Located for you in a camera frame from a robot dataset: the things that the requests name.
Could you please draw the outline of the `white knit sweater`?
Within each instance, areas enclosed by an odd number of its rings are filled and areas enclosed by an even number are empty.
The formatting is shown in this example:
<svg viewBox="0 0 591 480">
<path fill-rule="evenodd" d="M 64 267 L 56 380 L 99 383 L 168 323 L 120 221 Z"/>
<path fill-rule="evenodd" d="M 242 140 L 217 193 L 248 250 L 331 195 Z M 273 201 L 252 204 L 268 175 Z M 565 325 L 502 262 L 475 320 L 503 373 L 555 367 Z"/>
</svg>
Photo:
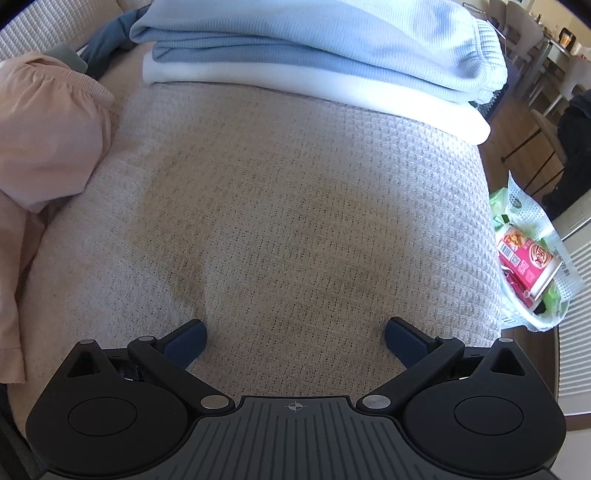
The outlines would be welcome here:
<svg viewBox="0 0 591 480">
<path fill-rule="evenodd" d="M 491 133 L 488 121 L 468 103 L 449 102 L 404 86 L 318 68 L 245 62 L 160 63 L 147 53 L 142 78 L 147 84 L 239 84 L 314 97 L 415 120 L 472 145 L 483 144 Z"/>
</svg>

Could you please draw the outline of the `light blue hoodie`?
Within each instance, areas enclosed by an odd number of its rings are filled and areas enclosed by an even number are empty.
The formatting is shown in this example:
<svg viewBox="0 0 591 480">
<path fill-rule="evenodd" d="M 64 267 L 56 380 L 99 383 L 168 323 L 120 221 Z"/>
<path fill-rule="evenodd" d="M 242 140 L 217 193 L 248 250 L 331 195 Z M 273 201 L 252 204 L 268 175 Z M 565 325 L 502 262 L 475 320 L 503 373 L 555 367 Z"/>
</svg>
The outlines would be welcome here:
<svg viewBox="0 0 591 480">
<path fill-rule="evenodd" d="M 160 63 L 311 67 L 457 103 L 508 77 L 495 29 L 454 1 L 155 1 L 130 38 Z"/>
</svg>

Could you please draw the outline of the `bag of snacks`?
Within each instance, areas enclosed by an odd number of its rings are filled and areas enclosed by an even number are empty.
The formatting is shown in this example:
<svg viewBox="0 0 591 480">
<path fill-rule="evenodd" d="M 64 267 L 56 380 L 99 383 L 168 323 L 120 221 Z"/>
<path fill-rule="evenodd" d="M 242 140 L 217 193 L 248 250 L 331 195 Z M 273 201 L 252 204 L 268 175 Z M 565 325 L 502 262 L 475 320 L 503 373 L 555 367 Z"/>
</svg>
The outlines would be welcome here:
<svg viewBox="0 0 591 480">
<path fill-rule="evenodd" d="M 502 327 L 558 326 L 587 286 L 544 209 L 512 178 L 489 197 L 499 261 Z"/>
</svg>

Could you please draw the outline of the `cream sofa with cover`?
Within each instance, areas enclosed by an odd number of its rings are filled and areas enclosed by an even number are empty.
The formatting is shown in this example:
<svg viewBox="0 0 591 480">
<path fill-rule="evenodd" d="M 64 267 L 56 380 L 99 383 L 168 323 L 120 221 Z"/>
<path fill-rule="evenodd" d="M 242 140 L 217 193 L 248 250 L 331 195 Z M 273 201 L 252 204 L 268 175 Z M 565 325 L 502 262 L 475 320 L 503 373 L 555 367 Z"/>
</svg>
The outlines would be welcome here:
<svg viewBox="0 0 591 480">
<path fill-rule="evenodd" d="M 193 373 L 243 395 L 358 398 L 397 375 L 404 318 L 500 333 L 478 148 L 404 118 L 239 85 L 147 85 L 144 47 L 102 78 L 112 144 L 55 214 L 19 302 L 18 427 L 81 339 L 106 348 L 198 318 Z"/>
</svg>

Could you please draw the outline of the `wooden stool with metal legs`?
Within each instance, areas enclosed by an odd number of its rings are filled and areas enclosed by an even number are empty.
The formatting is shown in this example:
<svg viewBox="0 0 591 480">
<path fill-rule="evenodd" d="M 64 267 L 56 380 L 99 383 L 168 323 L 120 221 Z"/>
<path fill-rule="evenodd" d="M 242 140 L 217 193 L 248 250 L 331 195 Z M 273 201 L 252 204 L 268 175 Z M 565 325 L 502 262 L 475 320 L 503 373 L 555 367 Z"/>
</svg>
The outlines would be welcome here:
<svg viewBox="0 0 591 480">
<path fill-rule="evenodd" d="M 515 173 L 520 186 L 533 196 L 554 186 L 566 164 L 557 125 L 533 109 L 502 120 L 500 126 L 501 165 Z"/>
</svg>

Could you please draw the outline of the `pink garment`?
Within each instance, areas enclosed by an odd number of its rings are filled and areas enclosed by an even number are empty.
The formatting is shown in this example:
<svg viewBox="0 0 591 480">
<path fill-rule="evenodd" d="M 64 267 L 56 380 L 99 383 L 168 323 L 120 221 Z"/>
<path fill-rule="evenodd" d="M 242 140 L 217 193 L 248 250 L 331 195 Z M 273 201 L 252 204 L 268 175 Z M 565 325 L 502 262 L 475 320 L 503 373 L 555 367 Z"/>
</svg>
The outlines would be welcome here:
<svg viewBox="0 0 591 480">
<path fill-rule="evenodd" d="M 1 381 L 25 380 L 16 292 L 52 201 L 81 193 L 110 147 L 113 94 L 37 52 L 1 63 Z"/>
</svg>

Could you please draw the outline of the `man in blue jacket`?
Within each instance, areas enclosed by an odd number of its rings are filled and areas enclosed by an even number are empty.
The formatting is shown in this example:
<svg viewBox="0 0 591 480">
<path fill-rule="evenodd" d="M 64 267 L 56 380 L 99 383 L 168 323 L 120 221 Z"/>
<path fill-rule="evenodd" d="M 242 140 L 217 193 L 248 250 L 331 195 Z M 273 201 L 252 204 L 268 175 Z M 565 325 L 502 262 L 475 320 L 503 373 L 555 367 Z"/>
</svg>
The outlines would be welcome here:
<svg viewBox="0 0 591 480">
<path fill-rule="evenodd" d="M 572 98 L 559 120 L 557 133 L 567 160 L 560 180 L 542 199 L 551 220 L 564 213 L 591 186 L 591 90 Z"/>
</svg>

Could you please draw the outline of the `dining table with chairs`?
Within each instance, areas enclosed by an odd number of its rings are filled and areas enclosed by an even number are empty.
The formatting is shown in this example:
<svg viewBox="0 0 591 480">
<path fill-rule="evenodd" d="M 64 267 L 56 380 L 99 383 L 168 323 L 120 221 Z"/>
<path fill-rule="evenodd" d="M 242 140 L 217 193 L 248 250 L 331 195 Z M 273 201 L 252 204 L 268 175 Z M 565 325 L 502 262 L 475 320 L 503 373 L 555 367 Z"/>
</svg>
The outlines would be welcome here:
<svg viewBox="0 0 591 480">
<path fill-rule="evenodd" d="M 544 67 L 549 52 L 557 43 L 544 34 L 539 24 L 516 2 L 490 1 L 489 7 L 497 5 L 502 9 L 501 18 L 487 13 L 486 19 L 493 25 L 503 26 L 500 32 L 502 46 L 508 61 L 509 77 L 506 85 L 493 95 L 486 105 L 477 105 L 477 109 L 487 120 L 491 120 L 500 109 L 502 101 L 516 88 L 526 93 L 531 89 L 529 106 L 541 94 L 547 84 L 553 84 L 558 95 L 542 114 L 547 117 L 562 101 L 570 101 L 578 87 L 590 89 L 590 60 L 583 56 L 568 53 L 566 70 L 561 79 L 548 75 Z"/>
</svg>

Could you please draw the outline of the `dark blue garment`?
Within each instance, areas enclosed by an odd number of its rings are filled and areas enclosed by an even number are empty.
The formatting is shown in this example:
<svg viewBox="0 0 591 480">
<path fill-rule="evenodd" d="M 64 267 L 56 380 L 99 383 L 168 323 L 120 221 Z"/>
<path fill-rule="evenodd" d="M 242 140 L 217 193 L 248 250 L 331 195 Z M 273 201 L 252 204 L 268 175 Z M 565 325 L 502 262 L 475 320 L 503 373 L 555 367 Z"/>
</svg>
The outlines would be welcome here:
<svg viewBox="0 0 591 480">
<path fill-rule="evenodd" d="M 82 48 L 80 58 L 86 63 L 86 74 L 99 80 L 108 70 L 113 59 L 120 53 L 135 47 L 130 39 L 130 29 L 149 9 L 143 6 L 127 11 L 106 24 Z"/>
</svg>

